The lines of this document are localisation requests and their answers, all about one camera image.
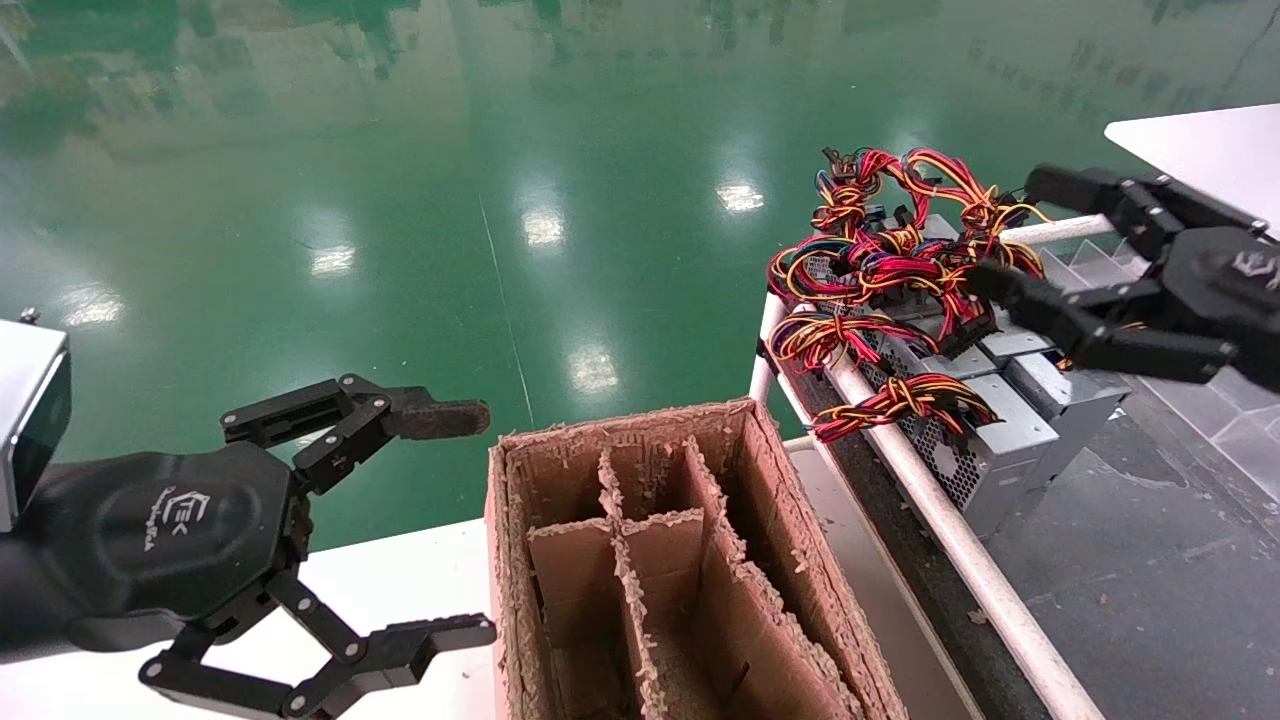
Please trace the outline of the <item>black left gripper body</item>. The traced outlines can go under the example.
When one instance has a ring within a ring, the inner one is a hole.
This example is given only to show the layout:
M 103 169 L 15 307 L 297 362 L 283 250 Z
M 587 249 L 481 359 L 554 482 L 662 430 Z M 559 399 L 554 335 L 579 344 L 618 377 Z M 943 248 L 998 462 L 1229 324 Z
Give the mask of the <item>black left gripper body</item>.
M 292 468 L 252 445 L 50 466 L 3 536 L 1 657 L 114 653 L 187 626 L 219 644 L 274 611 L 311 518 Z

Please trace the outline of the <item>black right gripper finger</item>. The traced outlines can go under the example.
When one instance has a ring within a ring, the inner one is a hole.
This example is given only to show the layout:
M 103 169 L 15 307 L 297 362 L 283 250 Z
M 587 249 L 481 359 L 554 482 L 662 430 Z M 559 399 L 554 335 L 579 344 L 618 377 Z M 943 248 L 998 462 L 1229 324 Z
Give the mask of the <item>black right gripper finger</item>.
M 1050 340 L 1075 368 L 1206 384 L 1236 355 L 1157 279 L 1069 291 L 983 261 L 966 272 L 965 286 L 1015 325 Z
M 1025 191 L 1037 201 L 1103 217 L 1148 261 L 1183 231 L 1233 228 L 1256 240 L 1268 231 L 1266 220 L 1170 176 L 1130 177 L 1044 163 L 1030 170 Z

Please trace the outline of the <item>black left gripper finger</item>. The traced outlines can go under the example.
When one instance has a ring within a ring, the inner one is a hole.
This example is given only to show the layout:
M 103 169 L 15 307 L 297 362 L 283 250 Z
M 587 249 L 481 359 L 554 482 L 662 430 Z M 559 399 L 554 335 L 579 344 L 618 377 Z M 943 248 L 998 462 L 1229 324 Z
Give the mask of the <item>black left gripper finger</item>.
M 393 439 L 480 436 L 492 421 L 479 398 L 438 400 L 422 386 L 383 387 L 342 375 L 234 409 L 221 419 L 224 439 L 273 448 L 316 439 L 292 459 L 298 495 L 325 495 Z
M 296 685 L 207 666 L 205 655 L 230 633 L 225 623 L 187 624 L 173 644 L 147 661 L 140 682 L 164 698 L 242 719 L 338 719 L 374 692 L 417 685 L 440 653 L 489 646 L 494 623 L 483 614 L 401 623 L 358 635 L 297 577 L 278 573 L 248 593 L 302 626 L 328 653 Z

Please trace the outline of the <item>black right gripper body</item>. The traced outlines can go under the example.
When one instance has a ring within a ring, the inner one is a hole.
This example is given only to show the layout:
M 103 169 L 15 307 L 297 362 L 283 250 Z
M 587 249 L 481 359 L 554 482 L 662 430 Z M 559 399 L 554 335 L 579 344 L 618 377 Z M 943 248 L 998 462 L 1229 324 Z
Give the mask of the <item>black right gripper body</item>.
M 1279 391 L 1277 247 L 1233 227 L 1178 233 L 1164 264 L 1164 288 L 1193 327 L 1233 347 L 1231 366 Z

